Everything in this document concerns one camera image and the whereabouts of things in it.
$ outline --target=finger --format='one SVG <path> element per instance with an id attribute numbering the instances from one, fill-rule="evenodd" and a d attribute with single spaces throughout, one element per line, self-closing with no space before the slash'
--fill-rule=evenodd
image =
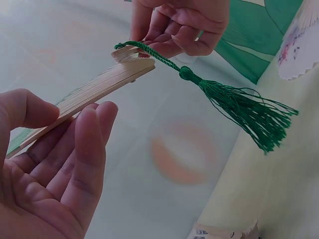
<path id="1" fill-rule="evenodd" d="M 180 30 L 181 25 L 179 25 L 178 23 L 172 21 L 168 26 L 167 29 L 165 30 L 165 32 L 158 36 L 157 38 L 154 39 L 153 42 L 167 42 L 169 40 L 171 40 L 171 36 L 175 35 L 178 33 L 178 31 Z"/>
<path id="2" fill-rule="evenodd" d="M 43 101 L 28 90 L 18 89 L 0 94 L 0 172 L 12 129 L 45 127 L 53 123 L 58 116 L 58 107 Z"/>
<path id="3" fill-rule="evenodd" d="M 191 26 L 207 32 L 222 34 L 227 26 L 226 21 L 213 21 L 206 18 L 201 12 L 190 8 L 179 8 L 178 11 L 172 12 L 166 7 L 160 6 L 158 11 L 170 17 L 180 25 Z"/>
<path id="4" fill-rule="evenodd" d="M 162 35 L 170 23 L 170 18 L 159 11 L 155 10 L 152 14 L 150 29 L 145 37 L 145 41 L 154 41 Z"/>
<path id="5" fill-rule="evenodd" d="M 112 129 L 114 118 L 117 114 L 117 106 L 112 102 L 100 104 L 96 109 L 96 114 L 100 123 L 100 129 L 103 136 L 103 144 L 106 145 Z M 47 185 L 47 190 L 58 201 L 61 200 L 63 193 L 72 176 L 74 164 L 76 161 L 75 150 L 72 151 L 70 157 L 65 161 L 59 172 Z"/>
<path id="6" fill-rule="evenodd" d="M 45 159 L 49 152 L 54 148 L 60 138 L 64 135 L 73 121 L 73 118 L 46 133 L 39 138 L 25 153 L 22 153 L 11 160 L 19 166 L 25 173 L 30 173 L 43 159 Z"/>
<path id="7" fill-rule="evenodd" d="M 150 28 L 153 8 L 146 7 L 138 0 L 132 0 L 131 40 L 143 40 Z"/>
<path id="8" fill-rule="evenodd" d="M 85 231 L 91 222 L 103 187 L 106 157 L 99 124 L 97 113 L 93 109 L 86 109 L 80 114 L 75 128 L 77 161 L 61 198 L 61 203 L 70 209 Z"/>
<path id="9" fill-rule="evenodd" d="M 176 45 L 176 43 L 170 39 L 166 42 L 154 42 L 149 44 L 149 47 L 153 48 L 163 57 L 171 58 L 182 53 L 182 49 Z"/>
<path id="10" fill-rule="evenodd" d="M 212 53 L 221 35 L 204 32 L 197 41 L 181 40 L 172 36 L 173 41 L 190 56 L 207 56 Z"/>
<path id="11" fill-rule="evenodd" d="M 86 108 L 96 109 L 98 104 L 91 104 Z M 47 155 L 40 158 L 41 154 L 30 154 L 31 157 L 35 157 L 34 161 L 40 163 L 30 172 L 30 175 L 37 180 L 39 184 L 46 187 L 51 179 L 60 170 L 66 159 L 70 156 L 74 149 L 74 131 L 77 119 L 75 119 L 69 128 L 65 131 L 65 134 L 57 141 L 56 145 L 51 148 Z"/>

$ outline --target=tassel knot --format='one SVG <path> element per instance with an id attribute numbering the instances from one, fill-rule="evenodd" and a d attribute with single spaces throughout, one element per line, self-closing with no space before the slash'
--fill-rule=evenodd
<path id="1" fill-rule="evenodd" d="M 192 81 L 194 84 L 199 86 L 199 83 L 202 81 L 202 78 L 195 75 L 194 72 L 187 66 L 182 66 L 179 71 L 179 76 L 186 80 L 186 81 Z"/>

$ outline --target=right hand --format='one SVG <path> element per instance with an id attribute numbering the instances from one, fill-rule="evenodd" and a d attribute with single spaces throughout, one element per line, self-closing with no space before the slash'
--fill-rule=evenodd
<path id="1" fill-rule="evenodd" d="M 228 24 L 229 0 L 132 0 L 131 40 L 170 58 L 209 55 Z M 200 32 L 203 34 L 195 41 Z"/>

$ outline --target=green string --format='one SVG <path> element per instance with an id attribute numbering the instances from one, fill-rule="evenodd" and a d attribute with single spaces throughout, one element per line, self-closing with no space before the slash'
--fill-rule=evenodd
<path id="1" fill-rule="evenodd" d="M 290 117 L 298 115 L 298 111 L 282 103 L 265 99 L 253 89 L 235 88 L 225 86 L 216 81 L 203 80 L 195 75 L 189 67 L 182 66 L 179 68 L 175 63 L 141 42 L 127 41 L 119 43 L 115 46 L 115 49 L 127 45 L 142 49 L 159 61 L 177 70 L 182 79 L 198 85 L 212 105 L 225 117 L 241 126 L 243 130 L 250 134 L 251 138 L 265 154 L 274 151 L 275 146 L 279 147 L 281 145 L 281 141 L 287 136 L 285 129 L 291 126 Z M 252 91 L 256 94 L 250 94 L 246 91 Z"/>

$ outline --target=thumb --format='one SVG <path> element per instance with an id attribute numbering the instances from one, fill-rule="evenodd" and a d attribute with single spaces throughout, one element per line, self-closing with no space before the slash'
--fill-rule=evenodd
<path id="1" fill-rule="evenodd" d="M 0 169 L 11 130 L 17 127 L 45 127 L 58 117 L 58 107 L 43 101 L 28 90 L 18 89 L 0 94 Z"/>

